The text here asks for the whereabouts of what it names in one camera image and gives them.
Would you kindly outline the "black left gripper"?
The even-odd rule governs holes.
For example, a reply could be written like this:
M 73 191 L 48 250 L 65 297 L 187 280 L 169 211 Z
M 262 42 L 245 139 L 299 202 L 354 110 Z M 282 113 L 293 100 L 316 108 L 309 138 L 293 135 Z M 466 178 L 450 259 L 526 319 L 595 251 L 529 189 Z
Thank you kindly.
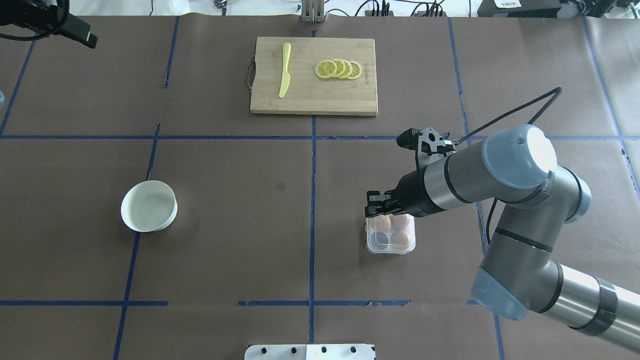
M 38 35 L 59 35 L 95 49 L 98 37 L 90 30 L 89 23 L 69 14 L 66 18 L 64 0 L 2 0 L 0 25 L 16 25 Z

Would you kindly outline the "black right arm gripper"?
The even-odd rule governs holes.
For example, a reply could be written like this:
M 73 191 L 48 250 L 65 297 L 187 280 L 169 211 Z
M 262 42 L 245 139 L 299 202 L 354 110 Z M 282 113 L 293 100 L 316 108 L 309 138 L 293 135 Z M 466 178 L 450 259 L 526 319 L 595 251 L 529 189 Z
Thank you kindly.
M 416 218 L 435 214 L 435 203 L 426 191 L 424 170 L 404 175 L 394 189 L 384 193 L 366 192 L 366 218 L 403 214 Z

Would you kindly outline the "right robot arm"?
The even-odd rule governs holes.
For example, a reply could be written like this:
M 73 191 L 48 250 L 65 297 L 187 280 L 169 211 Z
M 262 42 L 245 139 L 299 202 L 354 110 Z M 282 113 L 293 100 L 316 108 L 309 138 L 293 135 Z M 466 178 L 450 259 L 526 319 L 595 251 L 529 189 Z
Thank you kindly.
M 639 295 L 551 258 L 562 227 L 587 212 L 592 194 L 558 164 L 540 128 L 519 125 L 459 152 L 432 128 L 406 130 L 397 144 L 414 151 L 416 169 L 394 189 L 368 191 L 366 218 L 421 218 L 487 199 L 503 202 L 471 287 L 475 301 L 505 319 L 539 313 L 638 353 Z

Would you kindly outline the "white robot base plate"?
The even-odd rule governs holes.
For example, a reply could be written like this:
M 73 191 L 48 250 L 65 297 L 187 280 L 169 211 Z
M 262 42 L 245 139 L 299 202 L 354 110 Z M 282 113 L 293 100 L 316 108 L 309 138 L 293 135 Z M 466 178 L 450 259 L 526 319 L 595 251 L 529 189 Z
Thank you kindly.
M 255 344 L 247 347 L 245 360 L 376 360 L 373 344 Z

